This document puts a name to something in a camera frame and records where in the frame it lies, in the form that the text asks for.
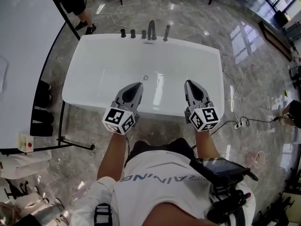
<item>black backpack strap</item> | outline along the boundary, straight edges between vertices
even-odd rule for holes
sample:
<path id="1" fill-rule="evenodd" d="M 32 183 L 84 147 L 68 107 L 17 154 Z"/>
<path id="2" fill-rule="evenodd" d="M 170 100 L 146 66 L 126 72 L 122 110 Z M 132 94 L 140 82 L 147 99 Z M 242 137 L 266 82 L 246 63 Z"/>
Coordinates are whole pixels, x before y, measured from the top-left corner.
<path id="1" fill-rule="evenodd" d="M 112 226 L 111 206 L 107 203 L 98 204 L 94 213 L 94 226 Z"/>

